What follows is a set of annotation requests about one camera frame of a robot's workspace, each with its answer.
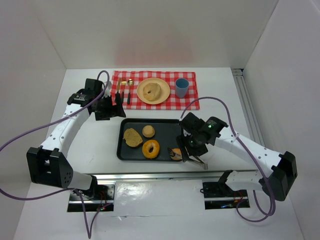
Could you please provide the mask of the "pale bagel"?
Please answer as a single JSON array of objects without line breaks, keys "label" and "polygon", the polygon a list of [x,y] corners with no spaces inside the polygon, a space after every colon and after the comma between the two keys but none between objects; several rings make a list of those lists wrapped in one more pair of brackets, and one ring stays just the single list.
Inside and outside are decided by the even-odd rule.
[{"label": "pale bagel", "polygon": [[143,88],[143,96],[148,101],[156,101],[161,95],[161,87],[158,83],[148,83]]}]

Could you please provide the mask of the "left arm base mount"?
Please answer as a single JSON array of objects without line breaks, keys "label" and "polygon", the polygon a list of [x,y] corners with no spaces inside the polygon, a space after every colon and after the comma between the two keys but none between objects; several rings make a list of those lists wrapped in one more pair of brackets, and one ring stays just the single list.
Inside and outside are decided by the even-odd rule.
[{"label": "left arm base mount", "polygon": [[[116,185],[114,182],[107,182],[98,187],[98,192],[94,195],[86,195],[84,191],[80,190],[84,207],[86,212],[113,212],[114,211],[114,197]],[[83,211],[81,197],[74,191],[70,193],[67,212],[79,213]]]}]

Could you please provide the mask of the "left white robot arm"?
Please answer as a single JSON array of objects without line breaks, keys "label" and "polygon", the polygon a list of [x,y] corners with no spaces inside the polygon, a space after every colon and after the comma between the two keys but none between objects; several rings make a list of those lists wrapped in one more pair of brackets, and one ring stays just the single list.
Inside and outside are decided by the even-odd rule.
[{"label": "left white robot arm", "polygon": [[37,148],[31,147],[27,153],[27,164],[33,183],[94,192],[97,178],[77,172],[67,160],[68,152],[81,126],[95,113],[97,120],[125,117],[119,93],[115,97],[99,98],[88,105],[93,94],[74,93],[67,101],[62,121],[56,125],[50,136]]}]

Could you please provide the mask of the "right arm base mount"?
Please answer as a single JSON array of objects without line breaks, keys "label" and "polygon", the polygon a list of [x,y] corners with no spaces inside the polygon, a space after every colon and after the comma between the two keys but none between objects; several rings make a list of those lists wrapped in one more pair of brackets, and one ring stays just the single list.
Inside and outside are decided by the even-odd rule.
[{"label": "right arm base mount", "polygon": [[206,210],[250,208],[248,192],[246,190],[233,191],[221,182],[203,182],[199,190],[204,197]]}]

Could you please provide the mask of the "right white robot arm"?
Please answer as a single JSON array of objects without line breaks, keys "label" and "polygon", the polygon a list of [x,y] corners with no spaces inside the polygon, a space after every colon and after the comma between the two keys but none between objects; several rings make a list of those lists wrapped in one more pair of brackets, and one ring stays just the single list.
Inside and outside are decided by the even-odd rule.
[{"label": "right white robot arm", "polygon": [[224,149],[256,166],[257,170],[227,170],[219,182],[233,191],[263,191],[276,201],[283,202],[286,199],[298,176],[296,157],[291,152],[279,153],[268,149],[233,132],[226,122],[213,116],[203,121],[193,113],[188,113],[179,125],[187,132],[187,135],[176,138],[184,161],[206,154],[207,145]]}]

